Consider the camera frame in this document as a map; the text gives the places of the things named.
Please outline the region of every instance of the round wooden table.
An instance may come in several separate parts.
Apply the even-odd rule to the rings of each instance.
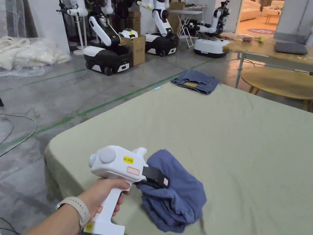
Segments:
[[[267,16],[265,24],[267,24],[267,23],[269,23],[271,16],[280,17],[281,10],[267,10],[265,14]]]
[[[256,67],[243,69],[241,78],[249,84],[249,93],[255,88],[291,99],[303,100],[303,110],[312,111],[313,76],[285,69]]]

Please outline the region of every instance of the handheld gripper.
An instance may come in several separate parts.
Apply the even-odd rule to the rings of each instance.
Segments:
[[[89,159],[91,172],[102,178],[123,178],[130,185],[147,184],[154,188],[169,188],[170,180],[157,168],[149,167],[144,155],[145,148],[133,151],[110,145],[92,154]],[[84,232],[99,235],[124,235],[125,227],[111,222],[111,217],[121,194],[121,189],[112,189],[99,207],[94,218],[86,225]]]

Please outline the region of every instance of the sofa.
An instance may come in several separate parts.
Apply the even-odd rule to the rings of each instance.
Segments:
[[[280,10],[283,8],[284,6],[284,1],[272,1],[271,5],[268,6],[268,7],[263,7],[263,10],[262,10],[262,16],[266,16],[266,11],[267,10]]]
[[[261,4],[251,0],[243,0],[240,21],[255,19],[261,15]]]

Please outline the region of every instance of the blue cloth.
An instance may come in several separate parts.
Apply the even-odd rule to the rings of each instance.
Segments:
[[[170,179],[170,188],[137,185],[142,191],[144,209],[163,232],[183,232],[188,224],[202,217],[202,207],[207,201],[203,184],[166,149],[151,155],[147,164],[157,167]]]
[[[219,84],[217,78],[208,77],[196,70],[187,70],[177,78],[172,79],[171,82],[177,86],[185,87],[205,95],[211,94]]]

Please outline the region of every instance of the purple rug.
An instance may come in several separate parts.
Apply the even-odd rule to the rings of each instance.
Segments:
[[[248,29],[249,32],[257,33],[257,34],[274,34],[275,30],[270,29]]]

